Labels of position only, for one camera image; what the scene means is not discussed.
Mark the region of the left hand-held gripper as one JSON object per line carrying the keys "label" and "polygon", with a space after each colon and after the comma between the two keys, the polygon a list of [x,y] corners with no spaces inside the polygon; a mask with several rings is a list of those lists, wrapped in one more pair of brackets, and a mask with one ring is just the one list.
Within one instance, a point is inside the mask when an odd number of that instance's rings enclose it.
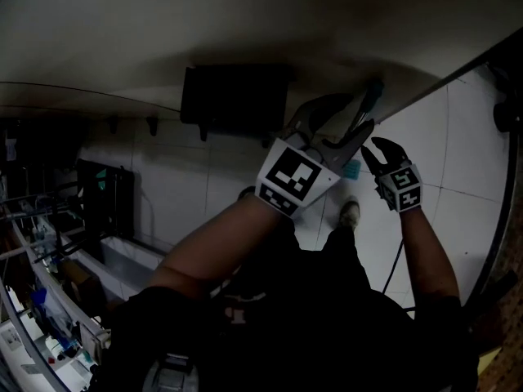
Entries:
{"label": "left hand-held gripper", "polygon": [[285,128],[293,132],[275,139],[271,146],[257,175],[255,196],[294,218],[333,188],[343,168],[373,133],[374,120],[364,121],[336,143],[323,139],[312,145],[307,137],[313,137],[353,100],[352,94],[333,93],[302,104]]}

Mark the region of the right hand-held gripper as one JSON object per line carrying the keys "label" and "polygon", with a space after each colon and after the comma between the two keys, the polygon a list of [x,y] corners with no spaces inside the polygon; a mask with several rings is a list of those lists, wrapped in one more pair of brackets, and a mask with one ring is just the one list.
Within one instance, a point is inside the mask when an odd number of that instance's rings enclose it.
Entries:
{"label": "right hand-held gripper", "polygon": [[422,203],[422,181],[418,169],[409,159],[404,148],[386,138],[373,136],[373,144],[382,152],[387,163],[382,164],[365,146],[360,151],[375,177],[376,190],[390,210],[406,212],[420,207]]}

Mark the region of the person's right forearm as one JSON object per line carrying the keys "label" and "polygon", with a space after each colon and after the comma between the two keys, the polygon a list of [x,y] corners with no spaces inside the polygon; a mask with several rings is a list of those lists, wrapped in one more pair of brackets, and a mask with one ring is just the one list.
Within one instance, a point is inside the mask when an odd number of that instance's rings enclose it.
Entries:
{"label": "person's right forearm", "polygon": [[400,223],[416,306],[459,297],[453,267],[422,208],[401,212]]}

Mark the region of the person's left forearm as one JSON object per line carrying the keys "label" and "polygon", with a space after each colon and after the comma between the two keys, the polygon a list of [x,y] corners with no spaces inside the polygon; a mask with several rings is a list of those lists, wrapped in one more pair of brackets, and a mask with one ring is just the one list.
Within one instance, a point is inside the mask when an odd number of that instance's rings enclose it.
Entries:
{"label": "person's left forearm", "polygon": [[201,299],[241,266],[284,215],[248,194],[183,238],[161,261],[149,282]]}

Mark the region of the person's shoe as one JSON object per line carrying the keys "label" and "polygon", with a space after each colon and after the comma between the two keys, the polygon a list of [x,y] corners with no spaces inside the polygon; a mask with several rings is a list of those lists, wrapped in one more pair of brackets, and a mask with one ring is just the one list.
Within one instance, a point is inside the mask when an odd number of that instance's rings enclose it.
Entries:
{"label": "person's shoe", "polygon": [[355,231],[360,221],[360,204],[356,196],[350,196],[343,204],[339,216],[338,226]]}

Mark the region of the black box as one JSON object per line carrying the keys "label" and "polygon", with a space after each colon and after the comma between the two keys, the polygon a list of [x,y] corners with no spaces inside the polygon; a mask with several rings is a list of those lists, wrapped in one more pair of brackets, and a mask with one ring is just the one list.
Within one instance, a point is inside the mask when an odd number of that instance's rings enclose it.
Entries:
{"label": "black box", "polygon": [[264,136],[284,126],[292,70],[282,64],[199,65],[185,71],[184,124]]}

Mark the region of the person's black trouser leg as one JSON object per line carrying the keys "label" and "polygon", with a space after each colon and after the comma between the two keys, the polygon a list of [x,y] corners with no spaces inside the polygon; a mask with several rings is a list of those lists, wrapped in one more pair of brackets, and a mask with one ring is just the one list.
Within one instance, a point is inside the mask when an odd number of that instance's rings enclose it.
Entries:
{"label": "person's black trouser leg", "polygon": [[341,292],[364,295],[371,290],[368,276],[360,263],[351,227],[340,226],[328,236],[322,249],[326,257],[329,284]]}

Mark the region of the black caster wheel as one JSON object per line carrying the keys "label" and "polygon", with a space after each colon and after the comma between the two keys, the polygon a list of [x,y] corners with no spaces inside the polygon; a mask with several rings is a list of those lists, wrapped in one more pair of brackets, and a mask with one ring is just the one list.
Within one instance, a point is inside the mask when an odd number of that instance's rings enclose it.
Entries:
{"label": "black caster wheel", "polygon": [[523,100],[507,98],[494,106],[493,115],[499,132],[523,131]]}

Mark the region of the person's black shirt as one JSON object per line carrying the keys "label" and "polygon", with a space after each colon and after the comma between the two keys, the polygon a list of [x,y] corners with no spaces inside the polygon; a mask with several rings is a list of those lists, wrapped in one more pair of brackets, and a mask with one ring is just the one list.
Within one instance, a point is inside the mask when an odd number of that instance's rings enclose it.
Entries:
{"label": "person's black shirt", "polygon": [[478,357],[457,298],[409,316],[372,288],[332,287],[326,264],[283,222],[215,298],[146,288],[114,311],[89,392],[141,392],[170,352],[194,362],[200,392],[476,391]]}

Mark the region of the black folding cart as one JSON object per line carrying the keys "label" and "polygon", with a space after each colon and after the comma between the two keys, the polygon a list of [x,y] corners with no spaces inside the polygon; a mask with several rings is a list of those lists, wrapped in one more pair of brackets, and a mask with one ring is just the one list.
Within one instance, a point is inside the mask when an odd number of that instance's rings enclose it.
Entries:
{"label": "black folding cart", "polygon": [[[105,190],[101,191],[96,174],[107,170]],[[131,237],[134,235],[135,176],[123,167],[111,167],[79,159],[78,184],[83,189],[83,220],[86,231],[95,236]]]}

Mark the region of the white storage bin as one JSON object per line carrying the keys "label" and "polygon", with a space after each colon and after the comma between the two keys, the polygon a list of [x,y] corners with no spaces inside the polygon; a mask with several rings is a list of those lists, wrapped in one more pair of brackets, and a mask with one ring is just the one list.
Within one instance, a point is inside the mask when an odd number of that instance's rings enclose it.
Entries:
{"label": "white storage bin", "polygon": [[108,237],[101,240],[104,266],[121,283],[126,301],[148,286],[153,272],[164,258],[163,253],[126,239]]}

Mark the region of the dark storage shelf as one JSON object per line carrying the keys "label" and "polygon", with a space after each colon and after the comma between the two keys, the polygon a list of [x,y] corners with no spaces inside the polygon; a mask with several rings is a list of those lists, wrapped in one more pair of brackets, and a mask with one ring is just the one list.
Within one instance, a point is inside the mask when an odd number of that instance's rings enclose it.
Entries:
{"label": "dark storage shelf", "polygon": [[[72,117],[0,119],[0,186],[8,198],[53,186],[56,169],[71,168],[86,137],[87,120]],[[6,138],[16,138],[17,158],[6,161]]]}

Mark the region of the brown cardboard box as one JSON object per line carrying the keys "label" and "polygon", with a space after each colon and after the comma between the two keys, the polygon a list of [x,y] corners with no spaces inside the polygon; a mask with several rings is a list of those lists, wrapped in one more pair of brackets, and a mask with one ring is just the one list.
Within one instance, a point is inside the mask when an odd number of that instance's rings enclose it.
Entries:
{"label": "brown cardboard box", "polygon": [[64,289],[81,305],[100,304],[105,294],[98,276],[76,260],[62,261],[58,265],[63,276]]}

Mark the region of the white body-worn pouch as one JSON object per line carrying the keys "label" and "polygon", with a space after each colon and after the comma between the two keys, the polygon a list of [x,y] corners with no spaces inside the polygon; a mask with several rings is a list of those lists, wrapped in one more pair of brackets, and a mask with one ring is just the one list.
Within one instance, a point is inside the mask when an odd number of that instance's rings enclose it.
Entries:
{"label": "white body-worn pouch", "polygon": [[199,392],[197,367],[188,356],[167,353],[151,365],[142,392]]}

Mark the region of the white shelf rack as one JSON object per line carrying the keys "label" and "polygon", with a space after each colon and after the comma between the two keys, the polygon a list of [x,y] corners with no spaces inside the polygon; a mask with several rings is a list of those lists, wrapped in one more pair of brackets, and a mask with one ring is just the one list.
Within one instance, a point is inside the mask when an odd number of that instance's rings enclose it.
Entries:
{"label": "white shelf rack", "polygon": [[[0,201],[0,350],[26,392],[87,392],[110,346],[100,304],[76,303],[64,289],[58,265],[82,250],[55,231],[52,209],[26,200]],[[30,294],[46,288],[56,313],[42,316]]]}

